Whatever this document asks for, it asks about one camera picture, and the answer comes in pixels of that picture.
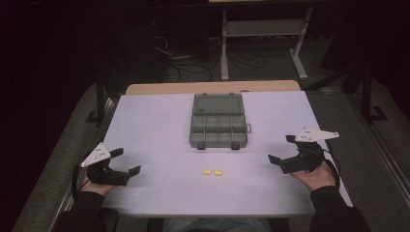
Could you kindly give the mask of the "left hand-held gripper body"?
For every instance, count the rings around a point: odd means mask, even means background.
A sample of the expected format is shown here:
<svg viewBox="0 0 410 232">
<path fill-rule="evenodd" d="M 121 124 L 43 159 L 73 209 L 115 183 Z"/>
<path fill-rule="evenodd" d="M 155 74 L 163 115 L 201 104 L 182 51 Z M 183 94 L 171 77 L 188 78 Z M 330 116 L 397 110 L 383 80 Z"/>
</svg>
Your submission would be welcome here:
<svg viewBox="0 0 410 232">
<path fill-rule="evenodd" d="M 112 160 L 110 152 L 99 143 L 80 163 L 87 171 L 89 180 L 98 185 L 125 186 L 130 176 L 128 172 L 115 171 L 109 167 Z"/>
</svg>

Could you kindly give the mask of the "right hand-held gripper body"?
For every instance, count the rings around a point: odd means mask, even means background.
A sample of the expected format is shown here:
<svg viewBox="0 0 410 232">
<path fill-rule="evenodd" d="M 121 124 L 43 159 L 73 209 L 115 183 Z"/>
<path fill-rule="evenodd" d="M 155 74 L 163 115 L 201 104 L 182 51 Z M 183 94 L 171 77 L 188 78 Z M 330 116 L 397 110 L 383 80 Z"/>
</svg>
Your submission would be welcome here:
<svg viewBox="0 0 410 232">
<path fill-rule="evenodd" d="M 338 138 L 336 131 L 303 129 L 295 135 L 298 154 L 293 158 L 282 159 L 280 166 L 284 174 L 298 171 L 313 171 L 325 159 L 324 150 L 318 144 L 320 140 Z"/>
</svg>

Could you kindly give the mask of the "grey plastic compartment box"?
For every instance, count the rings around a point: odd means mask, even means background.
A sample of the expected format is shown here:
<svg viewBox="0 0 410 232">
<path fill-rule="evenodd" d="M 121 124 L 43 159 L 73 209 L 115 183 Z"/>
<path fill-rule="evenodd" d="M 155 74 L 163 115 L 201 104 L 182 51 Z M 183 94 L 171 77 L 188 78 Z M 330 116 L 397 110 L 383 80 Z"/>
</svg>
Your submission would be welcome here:
<svg viewBox="0 0 410 232">
<path fill-rule="evenodd" d="M 190 145 L 197 150 L 246 148 L 248 126 L 242 94 L 195 94 L 190 121 Z"/>
</svg>

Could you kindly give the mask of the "person's left hand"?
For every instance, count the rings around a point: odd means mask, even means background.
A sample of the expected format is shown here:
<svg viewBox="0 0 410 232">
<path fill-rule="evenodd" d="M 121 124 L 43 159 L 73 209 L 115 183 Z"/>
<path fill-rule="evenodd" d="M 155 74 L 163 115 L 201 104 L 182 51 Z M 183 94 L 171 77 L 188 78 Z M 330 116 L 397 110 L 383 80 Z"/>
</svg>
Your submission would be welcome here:
<svg viewBox="0 0 410 232">
<path fill-rule="evenodd" d="M 102 196 L 106 196 L 113 189 L 115 189 L 115 186 L 94 184 L 87 176 L 84 176 L 82 187 L 80 188 L 81 191 L 94 192 Z"/>
</svg>

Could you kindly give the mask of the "person's right hand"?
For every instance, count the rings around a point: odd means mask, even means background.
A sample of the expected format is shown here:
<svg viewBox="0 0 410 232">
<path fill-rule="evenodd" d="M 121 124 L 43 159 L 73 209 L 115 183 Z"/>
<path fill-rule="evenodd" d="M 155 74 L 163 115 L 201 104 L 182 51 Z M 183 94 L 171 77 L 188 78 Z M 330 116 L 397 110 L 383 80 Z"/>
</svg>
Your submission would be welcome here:
<svg viewBox="0 0 410 232">
<path fill-rule="evenodd" d="M 299 180 L 310 192 L 323 187 L 334 187 L 336 185 L 334 174 L 325 161 L 322 161 L 321 164 L 311 172 L 298 171 L 291 173 L 291 176 Z"/>
</svg>

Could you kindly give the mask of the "black metal stand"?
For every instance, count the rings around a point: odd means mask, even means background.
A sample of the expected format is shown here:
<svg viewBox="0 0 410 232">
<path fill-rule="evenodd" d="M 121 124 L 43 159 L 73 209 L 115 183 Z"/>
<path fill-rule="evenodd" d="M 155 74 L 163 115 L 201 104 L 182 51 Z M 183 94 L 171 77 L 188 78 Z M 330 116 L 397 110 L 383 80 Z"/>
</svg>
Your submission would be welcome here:
<svg viewBox="0 0 410 232">
<path fill-rule="evenodd" d="M 361 113 L 369 124 L 374 121 L 386 121 L 388 117 L 380 106 L 371 105 L 372 77 L 368 73 L 366 65 L 353 63 L 347 69 L 347 78 L 341 90 L 344 93 L 354 95 L 359 87 L 362 87 Z"/>
<path fill-rule="evenodd" d="M 95 83 L 96 107 L 91 110 L 86 118 L 86 123 L 95 123 L 97 127 L 104 122 L 105 116 L 112 105 L 112 99 L 106 92 L 104 80 L 101 74 L 98 75 Z"/>
</svg>

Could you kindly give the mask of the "person's legs in jeans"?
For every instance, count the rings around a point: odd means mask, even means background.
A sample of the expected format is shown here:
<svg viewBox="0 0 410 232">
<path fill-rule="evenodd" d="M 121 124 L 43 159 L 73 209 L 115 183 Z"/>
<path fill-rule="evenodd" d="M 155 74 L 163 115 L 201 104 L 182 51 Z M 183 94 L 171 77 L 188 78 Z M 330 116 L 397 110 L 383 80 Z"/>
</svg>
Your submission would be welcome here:
<svg viewBox="0 0 410 232">
<path fill-rule="evenodd" d="M 273 232 L 265 218 L 166 218 L 161 232 Z"/>
</svg>

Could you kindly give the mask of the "white metal desk frame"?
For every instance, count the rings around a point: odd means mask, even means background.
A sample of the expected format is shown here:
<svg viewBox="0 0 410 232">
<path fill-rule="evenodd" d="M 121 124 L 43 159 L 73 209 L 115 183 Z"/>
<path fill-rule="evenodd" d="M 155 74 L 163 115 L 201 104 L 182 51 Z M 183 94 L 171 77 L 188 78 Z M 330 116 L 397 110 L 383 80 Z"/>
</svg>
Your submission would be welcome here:
<svg viewBox="0 0 410 232">
<path fill-rule="evenodd" d="M 263 37 L 263 36 L 296 36 L 296 44 L 289 49 L 298 76 L 305 80 L 308 74 L 300 60 L 299 53 L 308 29 L 313 7 L 305 10 L 302 18 L 296 19 L 269 19 L 269 20 L 239 20 L 227 19 L 227 12 L 222 13 L 221 26 L 221 56 L 220 73 L 222 80 L 229 79 L 226 41 L 228 38 Z"/>
</svg>

